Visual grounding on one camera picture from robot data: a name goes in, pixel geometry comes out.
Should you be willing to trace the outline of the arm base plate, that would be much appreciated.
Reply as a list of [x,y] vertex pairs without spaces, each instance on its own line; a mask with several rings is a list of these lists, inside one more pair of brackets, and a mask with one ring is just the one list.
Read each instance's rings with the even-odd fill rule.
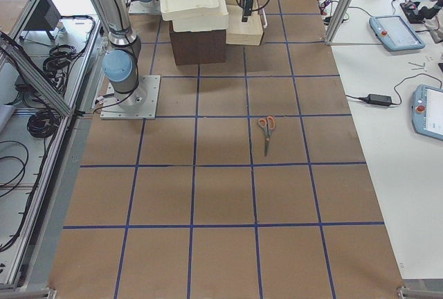
[[139,78],[138,88],[122,103],[123,94],[116,93],[113,97],[105,98],[104,109],[100,110],[102,120],[138,120],[156,118],[161,76],[143,75]]
[[129,5],[130,15],[159,15],[160,0],[131,0]]

